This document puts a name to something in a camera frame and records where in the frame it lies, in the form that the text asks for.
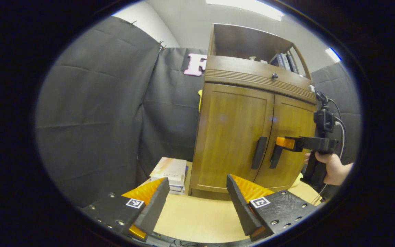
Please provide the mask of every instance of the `book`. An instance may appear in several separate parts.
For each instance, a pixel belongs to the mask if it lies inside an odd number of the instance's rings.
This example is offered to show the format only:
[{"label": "book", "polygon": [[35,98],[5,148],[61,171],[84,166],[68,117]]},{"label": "book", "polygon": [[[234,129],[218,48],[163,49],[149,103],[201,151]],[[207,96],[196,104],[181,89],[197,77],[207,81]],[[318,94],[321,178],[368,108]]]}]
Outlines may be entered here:
[{"label": "book", "polygon": [[284,68],[284,69],[286,68],[286,66],[284,65],[284,62],[283,62],[283,58],[281,57],[280,53],[277,53],[274,56],[274,59],[270,61],[270,64],[273,66]]},{"label": "book", "polygon": [[285,68],[287,71],[290,71],[289,61],[288,61],[287,56],[285,55],[285,53],[281,53],[281,57],[282,57],[283,62],[284,62],[284,68]]},{"label": "book", "polygon": [[290,54],[290,51],[287,51],[286,56],[289,60],[290,70],[298,74],[297,65],[295,64],[294,58],[292,57],[292,54]]},{"label": "book", "polygon": [[289,51],[290,54],[292,55],[292,58],[294,59],[295,65],[297,66],[298,74],[305,77],[306,71],[304,70],[303,64],[301,63],[301,59],[298,56],[298,53],[296,52],[295,48],[291,47]]},{"label": "book", "polygon": [[170,189],[180,191],[178,187],[184,187],[186,164],[186,160],[162,157],[150,173],[150,181],[169,178]]}]

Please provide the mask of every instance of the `white wall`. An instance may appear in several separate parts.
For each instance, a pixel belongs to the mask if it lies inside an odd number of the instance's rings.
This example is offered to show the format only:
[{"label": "white wall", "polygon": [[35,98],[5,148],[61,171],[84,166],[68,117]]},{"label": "white wall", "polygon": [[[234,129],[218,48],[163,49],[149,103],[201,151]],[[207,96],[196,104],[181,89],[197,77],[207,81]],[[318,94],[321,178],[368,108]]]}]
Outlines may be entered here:
[{"label": "white wall", "polygon": [[164,41],[161,45],[167,47],[180,47],[171,31],[164,23],[163,19],[146,1],[141,1],[130,5],[113,16],[119,17],[140,28],[156,41]]},{"label": "white wall", "polygon": [[208,5],[206,0],[148,0],[176,37],[181,47],[208,49],[212,23],[255,28],[293,42],[300,50],[310,72],[329,66],[334,61],[329,48],[292,17],[281,22],[243,9]]}]

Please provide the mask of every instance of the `table surface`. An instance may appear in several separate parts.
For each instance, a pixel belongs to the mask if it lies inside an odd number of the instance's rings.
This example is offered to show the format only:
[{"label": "table surface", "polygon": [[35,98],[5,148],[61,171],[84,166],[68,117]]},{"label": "table surface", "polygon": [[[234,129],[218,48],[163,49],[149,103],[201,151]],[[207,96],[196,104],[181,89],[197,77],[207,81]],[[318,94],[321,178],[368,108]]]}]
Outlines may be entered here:
[{"label": "table surface", "polygon": [[[191,171],[192,165],[187,161],[188,171]],[[187,172],[185,177],[185,194],[167,196],[154,231],[171,238],[201,243],[248,239],[231,200],[211,199],[205,193],[196,196],[193,192],[193,196],[187,195],[190,173]],[[289,191],[307,202],[312,202],[318,195],[299,178]]]}]

